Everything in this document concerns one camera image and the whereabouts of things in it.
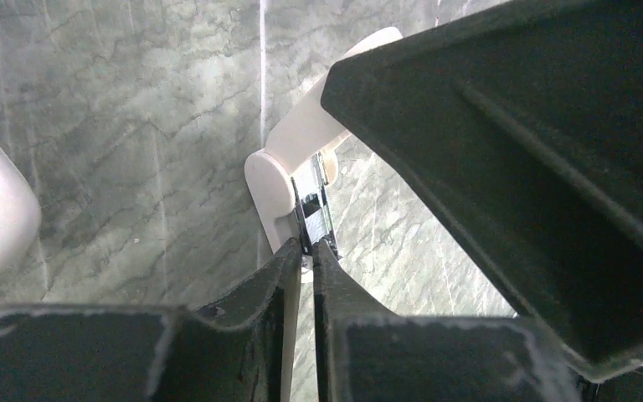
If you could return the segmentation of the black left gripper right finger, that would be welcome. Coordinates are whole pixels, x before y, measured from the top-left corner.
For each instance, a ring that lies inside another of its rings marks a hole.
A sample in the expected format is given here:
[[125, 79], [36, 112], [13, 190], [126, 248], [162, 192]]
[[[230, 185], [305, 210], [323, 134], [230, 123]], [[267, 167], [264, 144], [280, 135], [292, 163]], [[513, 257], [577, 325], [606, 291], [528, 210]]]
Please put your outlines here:
[[326, 241], [314, 257], [322, 401], [576, 401], [574, 377], [532, 320], [403, 317], [344, 271]]

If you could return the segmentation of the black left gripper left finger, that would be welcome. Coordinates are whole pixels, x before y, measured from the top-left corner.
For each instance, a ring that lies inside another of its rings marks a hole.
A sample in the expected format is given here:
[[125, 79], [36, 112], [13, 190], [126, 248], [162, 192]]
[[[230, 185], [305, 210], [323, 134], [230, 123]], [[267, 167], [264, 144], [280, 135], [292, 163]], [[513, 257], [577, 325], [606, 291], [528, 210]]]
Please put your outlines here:
[[0, 401], [285, 401], [300, 242], [230, 293], [164, 305], [0, 307]]

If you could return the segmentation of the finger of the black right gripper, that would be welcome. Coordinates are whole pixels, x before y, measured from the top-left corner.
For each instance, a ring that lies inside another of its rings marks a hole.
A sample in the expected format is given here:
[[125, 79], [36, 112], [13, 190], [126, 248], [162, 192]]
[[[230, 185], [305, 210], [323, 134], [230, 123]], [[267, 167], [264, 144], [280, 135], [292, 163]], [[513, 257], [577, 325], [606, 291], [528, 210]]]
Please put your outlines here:
[[321, 106], [570, 365], [643, 364], [643, 1], [510, 1], [336, 62]]

